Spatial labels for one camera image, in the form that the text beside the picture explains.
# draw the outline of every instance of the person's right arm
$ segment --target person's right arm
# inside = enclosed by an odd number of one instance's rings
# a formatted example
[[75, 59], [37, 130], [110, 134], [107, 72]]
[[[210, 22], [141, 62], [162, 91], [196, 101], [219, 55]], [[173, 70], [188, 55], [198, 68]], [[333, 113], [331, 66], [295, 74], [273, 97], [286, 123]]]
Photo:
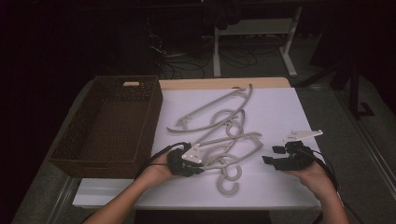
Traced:
[[349, 223], [347, 213], [332, 181], [316, 162], [304, 170], [285, 173], [297, 176], [300, 182], [315, 194], [322, 207], [324, 223]]

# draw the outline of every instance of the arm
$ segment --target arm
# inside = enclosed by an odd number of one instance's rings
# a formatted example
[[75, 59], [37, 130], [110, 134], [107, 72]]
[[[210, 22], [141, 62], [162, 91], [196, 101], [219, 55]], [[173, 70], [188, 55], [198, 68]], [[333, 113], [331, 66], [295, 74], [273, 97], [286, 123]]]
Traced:
[[349, 223], [347, 213], [332, 181], [316, 162], [302, 171], [287, 171], [285, 173], [297, 176], [301, 183], [315, 194], [322, 207], [324, 223]]
[[153, 162], [160, 165], [150, 165], [146, 168], [131, 185], [85, 220], [84, 223], [122, 223], [147, 189], [160, 185], [172, 177], [168, 167], [161, 165], [167, 163], [166, 155], [167, 153], [161, 155]]

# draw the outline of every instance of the brown woven basket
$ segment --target brown woven basket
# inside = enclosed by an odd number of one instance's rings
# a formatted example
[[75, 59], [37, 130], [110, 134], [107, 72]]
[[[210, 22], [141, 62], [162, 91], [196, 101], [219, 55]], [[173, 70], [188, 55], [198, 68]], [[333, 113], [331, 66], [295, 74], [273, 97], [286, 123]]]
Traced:
[[73, 177], [134, 178], [162, 103], [157, 77], [96, 77], [49, 161]]

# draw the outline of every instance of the person's left arm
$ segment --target person's left arm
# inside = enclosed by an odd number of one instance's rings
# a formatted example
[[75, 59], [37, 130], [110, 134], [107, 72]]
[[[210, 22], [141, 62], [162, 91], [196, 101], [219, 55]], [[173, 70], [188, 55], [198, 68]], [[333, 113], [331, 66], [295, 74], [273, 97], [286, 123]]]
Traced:
[[166, 165], [167, 153], [161, 155], [131, 185], [83, 223], [122, 223], [140, 196], [149, 188], [160, 185], [172, 177]]

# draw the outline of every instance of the person's left hand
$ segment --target person's left hand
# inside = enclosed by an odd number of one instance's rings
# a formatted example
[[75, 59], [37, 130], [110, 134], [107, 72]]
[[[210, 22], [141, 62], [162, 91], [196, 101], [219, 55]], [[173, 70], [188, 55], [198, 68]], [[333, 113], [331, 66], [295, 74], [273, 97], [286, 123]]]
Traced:
[[176, 176], [172, 175], [167, 164], [167, 155], [169, 152], [164, 153], [159, 158], [155, 159], [148, 166], [145, 171], [136, 179], [139, 181], [143, 181], [148, 188], [160, 185], [161, 183], [174, 178]]

